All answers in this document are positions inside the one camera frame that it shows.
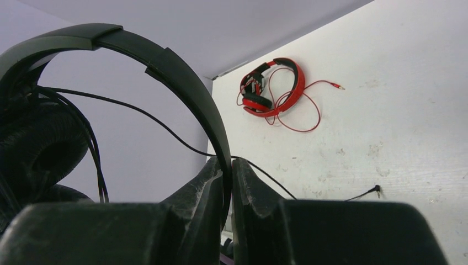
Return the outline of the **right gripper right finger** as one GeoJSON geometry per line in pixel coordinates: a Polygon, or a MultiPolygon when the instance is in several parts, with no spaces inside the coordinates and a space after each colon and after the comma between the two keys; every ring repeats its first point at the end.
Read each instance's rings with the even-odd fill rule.
{"type": "Polygon", "coordinates": [[[447,264],[404,203],[285,199],[244,159],[233,166],[236,264],[447,264]]]}

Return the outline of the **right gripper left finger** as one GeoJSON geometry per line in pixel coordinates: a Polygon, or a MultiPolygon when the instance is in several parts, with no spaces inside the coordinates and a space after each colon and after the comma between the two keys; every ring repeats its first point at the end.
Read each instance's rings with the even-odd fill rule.
{"type": "Polygon", "coordinates": [[[216,158],[160,203],[41,203],[1,239],[2,264],[219,264],[223,175],[216,158]]]}

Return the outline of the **small black headphones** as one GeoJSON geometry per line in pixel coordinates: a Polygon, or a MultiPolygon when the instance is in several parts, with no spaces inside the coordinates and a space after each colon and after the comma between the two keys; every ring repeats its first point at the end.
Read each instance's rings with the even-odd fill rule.
{"type": "Polygon", "coordinates": [[[220,113],[196,73],[174,51],[122,26],[79,24],[18,43],[1,55],[1,230],[24,204],[66,177],[90,152],[101,202],[109,201],[97,139],[89,121],[64,89],[38,80],[59,53],[100,48],[143,64],[145,72],[169,88],[193,113],[215,150],[224,181],[221,221],[232,194],[232,156],[220,113]]]}

